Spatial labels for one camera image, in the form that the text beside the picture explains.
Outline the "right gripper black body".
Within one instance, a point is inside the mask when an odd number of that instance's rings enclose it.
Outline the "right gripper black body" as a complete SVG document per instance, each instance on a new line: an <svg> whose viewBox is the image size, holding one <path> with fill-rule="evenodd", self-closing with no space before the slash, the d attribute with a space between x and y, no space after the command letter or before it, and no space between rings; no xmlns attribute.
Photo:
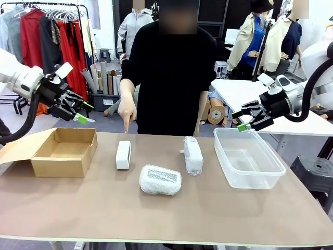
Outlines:
<svg viewBox="0 0 333 250"><path fill-rule="evenodd" d="M262 106L269 116L285 116L289 114L289 104L284 91L270 95L265 92L259 96Z"/></svg>

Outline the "unwrapped white clock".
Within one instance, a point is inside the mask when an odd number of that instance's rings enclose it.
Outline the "unwrapped white clock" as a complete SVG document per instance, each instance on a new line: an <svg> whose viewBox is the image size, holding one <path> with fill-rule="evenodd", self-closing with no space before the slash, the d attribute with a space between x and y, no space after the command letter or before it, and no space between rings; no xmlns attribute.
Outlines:
<svg viewBox="0 0 333 250"><path fill-rule="evenodd" d="M131 159L131 142L120 141L116 153L117 170L128 170L130 168Z"/></svg>

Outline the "bubble-wrapped clock fully white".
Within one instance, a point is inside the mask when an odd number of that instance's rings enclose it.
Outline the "bubble-wrapped clock fully white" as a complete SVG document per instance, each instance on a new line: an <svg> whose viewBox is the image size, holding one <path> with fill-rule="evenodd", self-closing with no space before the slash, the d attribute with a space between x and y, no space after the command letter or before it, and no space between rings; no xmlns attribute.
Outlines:
<svg viewBox="0 0 333 250"><path fill-rule="evenodd" d="M202 173L203 156L197 139L193 136L184 138L184 148L180 150L185 157L186 172L192 176Z"/></svg>

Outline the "bubble-wrapped clock showing grey face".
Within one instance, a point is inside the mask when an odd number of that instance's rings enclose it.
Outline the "bubble-wrapped clock showing grey face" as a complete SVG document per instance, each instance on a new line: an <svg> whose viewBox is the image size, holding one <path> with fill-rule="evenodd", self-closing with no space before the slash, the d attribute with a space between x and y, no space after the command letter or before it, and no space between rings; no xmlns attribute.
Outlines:
<svg viewBox="0 0 333 250"><path fill-rule="evenodd" d="M175 170L145 165L140 172L139 186L143 192L150 195L173 196L182 187L182 176Z"/></svg>

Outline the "orange cloth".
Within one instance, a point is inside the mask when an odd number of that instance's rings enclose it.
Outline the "orange cloth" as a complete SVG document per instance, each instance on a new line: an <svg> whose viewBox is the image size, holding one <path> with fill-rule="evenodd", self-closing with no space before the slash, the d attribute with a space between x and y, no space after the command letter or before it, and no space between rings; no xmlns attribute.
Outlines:
<svg viewBox="0 0 333 250"><path fill-rule="evenodd" d="M37 107L36 115L40 116L40 115L49 115L49 114L50 114L49 108L45 104L39 103L38 107Z"/></svg>

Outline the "grey leaning paper roll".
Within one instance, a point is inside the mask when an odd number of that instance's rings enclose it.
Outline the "grey leaning paper roll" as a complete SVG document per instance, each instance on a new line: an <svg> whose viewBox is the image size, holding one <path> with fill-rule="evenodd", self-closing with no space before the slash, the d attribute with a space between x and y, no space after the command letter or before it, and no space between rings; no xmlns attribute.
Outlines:
<svg viewBox="0 0 333 250"><path fill-rule="evenodd" d="M89 72L89 70L86 69L86 68L84 68L83 71L81 72L81 74L83 75L83 77L85 78L86 82L88 83L88 86L91 89L91 92L93 94L97 94L98 91L97 91L96 85L95 85L95 83L93 81L92 75Z"/></svg>

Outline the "black hanging garment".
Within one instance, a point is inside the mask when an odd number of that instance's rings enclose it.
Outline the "black hanging garment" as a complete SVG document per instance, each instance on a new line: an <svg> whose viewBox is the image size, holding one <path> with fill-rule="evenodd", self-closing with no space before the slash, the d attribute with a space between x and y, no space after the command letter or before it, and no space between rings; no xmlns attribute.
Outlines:
<svg viewBox="0 0 333 250"><path fill-rule="evenodd" d="M52 73L57 64L62 64L60 30L57 22L42 16L39 19L39 32L44 74Z"/></svg>

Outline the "white paper roll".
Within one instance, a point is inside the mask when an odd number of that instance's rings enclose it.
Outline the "white paper roll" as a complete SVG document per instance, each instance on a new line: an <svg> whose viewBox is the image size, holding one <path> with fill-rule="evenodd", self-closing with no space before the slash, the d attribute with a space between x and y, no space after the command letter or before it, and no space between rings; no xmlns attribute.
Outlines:
<svg viewBox="0 0 333 250"><path fill-rule="evenodd" d="M120 81L121 75L113 76L113 94L120 95Z"/></svg>

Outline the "skin-coloured lying mannequin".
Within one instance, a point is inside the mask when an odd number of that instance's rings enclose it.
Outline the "skin-coloured lying mannequin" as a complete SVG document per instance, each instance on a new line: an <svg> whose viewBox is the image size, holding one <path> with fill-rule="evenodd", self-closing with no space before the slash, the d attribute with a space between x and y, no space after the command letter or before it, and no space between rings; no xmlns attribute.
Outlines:
<svg viewBox="0 0 333 250"><path fill-rule="evenodd" d="M333 120L333 109L331 110L321 105L314 105L310 108L310 111L326 120Z"/></svg>

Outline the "mannequin with cream jacket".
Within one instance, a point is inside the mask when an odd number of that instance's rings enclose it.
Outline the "mannequin with cream jacket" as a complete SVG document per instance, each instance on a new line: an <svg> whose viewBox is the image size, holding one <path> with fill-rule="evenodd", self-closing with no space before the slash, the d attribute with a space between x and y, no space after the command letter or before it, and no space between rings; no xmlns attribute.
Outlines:
<svg viewBox="0 0 333 250"><path fill-rule="evenodd" d="M289 61L295 55L298 55L299 67L302 67L300 47L302 26L298 20L306 13L307 7L308 5L303 4L302 0L292 0L290 14L279 17L269 31L262 65L267 75L284 74L289 67Z"/></svg>

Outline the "white monitor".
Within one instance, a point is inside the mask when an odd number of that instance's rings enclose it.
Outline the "white monitor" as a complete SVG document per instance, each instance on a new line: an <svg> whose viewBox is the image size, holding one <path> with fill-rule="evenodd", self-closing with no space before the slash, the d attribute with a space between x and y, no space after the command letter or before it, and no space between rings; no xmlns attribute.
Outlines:
<svg viewBox="0 0 333 250"><path fill-rule="evenodd" d="M224 44L234 45L239 31L239 29L227 29Z"/></svg>

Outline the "black plastic stool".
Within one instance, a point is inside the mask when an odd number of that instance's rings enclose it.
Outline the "black plastic stool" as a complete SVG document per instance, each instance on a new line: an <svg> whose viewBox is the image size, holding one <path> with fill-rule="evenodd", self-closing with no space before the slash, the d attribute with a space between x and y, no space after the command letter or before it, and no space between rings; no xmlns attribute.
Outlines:
<svg viewBox="0 0 333 250"><path fill-rule="evenodd" d="M333 163L324 158L298 156L290 169L328 214L333 204Z"/></svg>

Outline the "black metal clothing rack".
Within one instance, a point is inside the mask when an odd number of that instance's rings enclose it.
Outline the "black metal clothing rack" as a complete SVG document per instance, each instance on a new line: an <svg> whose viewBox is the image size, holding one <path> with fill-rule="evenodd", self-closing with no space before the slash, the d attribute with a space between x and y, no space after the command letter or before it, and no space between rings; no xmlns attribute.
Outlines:
<svg viewBox="0 0 333 250"><path fill-rule="evenodd" d="M77 19L79 20L79 26L80 26L80 35L81 35L81 40L83 41L83 33L82 33L82 17L86 15L88 17L88 9L85 5L82 4L76 4L76 3L65 3L65 2L40 2L40 1L29 1L29 2L24 2L23 0L21 1L16 1L16 2L3 2L0 4L0 14L3 14L5 12L4 5L21 5L22 8L37 8L39 9L38 5L51 5L54 6L52 10L60 10L60 7L63 6L65 10L68 10L67 8L70 7L75 7L77 10L76 12L78 13Z"/></svg>

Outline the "figure in grey hoodie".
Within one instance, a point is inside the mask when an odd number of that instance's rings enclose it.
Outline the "figure in grey hoodie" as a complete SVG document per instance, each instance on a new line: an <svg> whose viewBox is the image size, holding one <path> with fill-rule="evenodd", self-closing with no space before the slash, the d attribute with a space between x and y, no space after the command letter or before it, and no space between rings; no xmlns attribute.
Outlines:
<svg viewBox="0 0 333 250"><path fill-rule="evenodd" d="M152 10L148 8L132 9L118 29L117 53L120 59L129 59L137 31L153 22Z"/></svg>

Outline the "black hat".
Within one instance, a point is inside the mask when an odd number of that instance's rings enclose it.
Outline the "black hat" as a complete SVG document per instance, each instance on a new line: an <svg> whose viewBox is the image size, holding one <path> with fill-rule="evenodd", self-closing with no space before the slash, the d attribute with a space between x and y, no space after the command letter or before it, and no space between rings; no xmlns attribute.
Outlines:
<svg viewBox="0 0 333 250"><path fill-rule="evenodd" d="M251 0L250 8L253 13L264 13L274 8L273 0Z"/></svg>

